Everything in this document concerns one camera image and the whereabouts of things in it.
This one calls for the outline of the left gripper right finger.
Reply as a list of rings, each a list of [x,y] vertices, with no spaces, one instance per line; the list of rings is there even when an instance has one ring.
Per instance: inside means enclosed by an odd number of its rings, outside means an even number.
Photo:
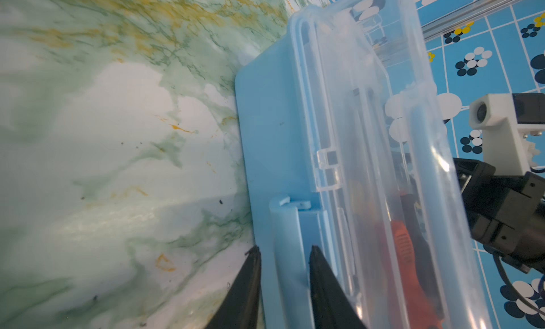
[[[309,257],[309,281],[315,328],[366,329],[316,245]]]

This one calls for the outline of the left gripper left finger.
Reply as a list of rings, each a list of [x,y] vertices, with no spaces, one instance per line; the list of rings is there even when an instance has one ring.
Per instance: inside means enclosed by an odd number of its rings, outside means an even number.
[[[261,251],[255,245],[246,253],[242,268],[206,329],[256,329],[261,297],[261,270]]]

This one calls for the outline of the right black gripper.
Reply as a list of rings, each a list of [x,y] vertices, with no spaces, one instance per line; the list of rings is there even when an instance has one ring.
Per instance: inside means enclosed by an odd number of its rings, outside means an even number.
[[[471,237],[492,255],[528,273],[544,273],[544,178],[501,176],[479,160],[454,164]]]

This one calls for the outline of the small orange screwdriver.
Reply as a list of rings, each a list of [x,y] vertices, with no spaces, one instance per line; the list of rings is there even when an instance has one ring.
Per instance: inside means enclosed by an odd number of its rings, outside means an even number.
[[[441,328],[444,309],[426,240],[415,225],[390,221],[393,241],[386,244],[381,259],[387,283],[387,306],[393,328]]]

